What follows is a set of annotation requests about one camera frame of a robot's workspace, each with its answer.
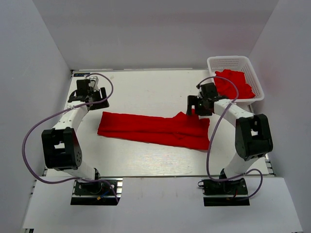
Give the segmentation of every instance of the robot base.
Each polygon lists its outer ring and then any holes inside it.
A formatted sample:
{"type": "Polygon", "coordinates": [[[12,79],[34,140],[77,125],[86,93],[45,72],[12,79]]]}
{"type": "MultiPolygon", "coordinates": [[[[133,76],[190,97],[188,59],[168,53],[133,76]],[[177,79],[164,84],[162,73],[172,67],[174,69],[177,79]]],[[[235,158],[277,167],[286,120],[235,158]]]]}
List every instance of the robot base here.
{"type": "Polygon", "coordinates": [[[201,180],[198,186],[203,188],[204,206],[246,206],[249,200],[245,179],[227,182],[201,180]]]}

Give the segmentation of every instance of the white plastic basket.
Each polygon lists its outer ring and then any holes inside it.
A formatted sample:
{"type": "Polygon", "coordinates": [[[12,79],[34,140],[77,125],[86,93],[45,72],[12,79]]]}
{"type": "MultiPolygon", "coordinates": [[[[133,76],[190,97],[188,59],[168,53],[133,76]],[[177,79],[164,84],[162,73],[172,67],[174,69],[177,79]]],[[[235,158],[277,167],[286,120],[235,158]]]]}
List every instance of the white plastic basket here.
{"type": "Polygon", "coordinates": [[[264,93],[259,83],[257,75],[253,69],[250,60],[245,56],[217,56],[209,57],[207,59],[207,65],[209,74],[215,76],[215,71],[223,71],[224,69],[230,69],[235,71],[241,71],[245,74],[246,83],[252,87],[252,91],[255,97],[252,99],[241,99],[236,102],[242,102],[245,104],[251,104],[258,100],[263,100],[264,93]]]}

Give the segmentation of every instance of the black mounting plate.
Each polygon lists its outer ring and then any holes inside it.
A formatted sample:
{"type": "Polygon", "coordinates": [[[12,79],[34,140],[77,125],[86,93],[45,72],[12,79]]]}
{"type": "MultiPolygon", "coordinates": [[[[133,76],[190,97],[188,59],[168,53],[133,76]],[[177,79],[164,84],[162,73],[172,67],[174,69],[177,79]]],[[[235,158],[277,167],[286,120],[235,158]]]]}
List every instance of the black mounting plate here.
{"type": "MultiPolygon", "coordinates": [[[[117,192],[117,180],[107,180],[111,185],[114,185],[114,190],[117,192]]],[[[100,196],[110,190],[110,192],[106,196],[114,196],[109,185],[105,182],[96,182],[96,183],[81,183],[76,182],[75,188],[74,188],[74,194],[77,196],[91,196],[96,195],[100,196]],[[96,188],[90,188],[90,185],[96,185],[96,188]]]]}

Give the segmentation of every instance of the black bracket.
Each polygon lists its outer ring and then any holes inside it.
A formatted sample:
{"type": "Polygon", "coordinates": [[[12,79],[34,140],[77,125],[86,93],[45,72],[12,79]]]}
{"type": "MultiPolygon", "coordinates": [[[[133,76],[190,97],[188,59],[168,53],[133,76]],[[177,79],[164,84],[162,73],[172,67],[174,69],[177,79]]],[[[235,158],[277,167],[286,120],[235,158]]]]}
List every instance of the black bracket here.
{"type": "Polygon", "coordinates": [[[47,168],[57,171],[78,169],[82,162],[82,152],[73,128],[44,130],[41,138],[47,168]],[[64,147],[55,148],[60,143],[64,143],[64,147]]]}
{"type": "Polygon", "coordinates": [[[266,115],[259,114],[236,120],[235,149],[245,161],[255,157],[263,157],[272,151],[273,143],[266,115]]]}
{"type": "Polygon", "coordinates": [[[247,187],[244,178],[236,181],[216,182],[201,180],[198,186],[204,189],[204,195],[247,195],[247,187]]]}
{"type": "MultiPolygon", "coordinates": [[[[106,89],[102,87],[100,90],[95,91],[93,87],[90,86],[91,82],[95,82],[90,79],[82,79],[77,80],[77,90],[73,91],[69,96],[68,103],[73,101],[81,101],[81,102],[97,102],[105,99],[107,97],[106,89]]],[[[96,110],[109,107],[108,100],[102,103],[92,104],[91,106],[87,106],[88,110],[96,110]]]]}
{"type": "Polygon", "coordinates": [[[188,96],[187,104],[187,115],[192,114],[192,106],[194,106],[194,111],[199,116],[211,116],[214,111],[214,102],[222,99],[227,99],[226,96],[219,96],[216,86],[214,83],[207,83],[197,86],[198,89],[201,88],[199,95],[188,96]]]}

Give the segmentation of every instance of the folded red cloth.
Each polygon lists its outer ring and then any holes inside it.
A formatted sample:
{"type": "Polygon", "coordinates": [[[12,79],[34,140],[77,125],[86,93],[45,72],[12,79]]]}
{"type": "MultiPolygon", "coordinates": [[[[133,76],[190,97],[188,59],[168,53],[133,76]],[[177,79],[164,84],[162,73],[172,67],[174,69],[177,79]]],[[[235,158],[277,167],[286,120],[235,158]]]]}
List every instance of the folded red cloth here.
{"type": "Polygon", "coordinates": [[[98,135],[207,150],[209,119],[180,112],[172,118],[103,112],[98,135]]]}
{"type": "MultiPolygon", "coordinates": [[[[245,75],[243,72],[233,71],[230,69],[224,69],[222,72],[216,71],[217,76],[227,78],[232,81],[239,90],[239,99],[251,99],[255,97],[255,94],[252,92],[252,87],[248,85],[245,81],[245,75]]],[[[234,99],[237,95],[236,90],[226,80],[223,79],[214,79],[217,92],[222,96],[227,96],[229,99],[234,99]]]]}

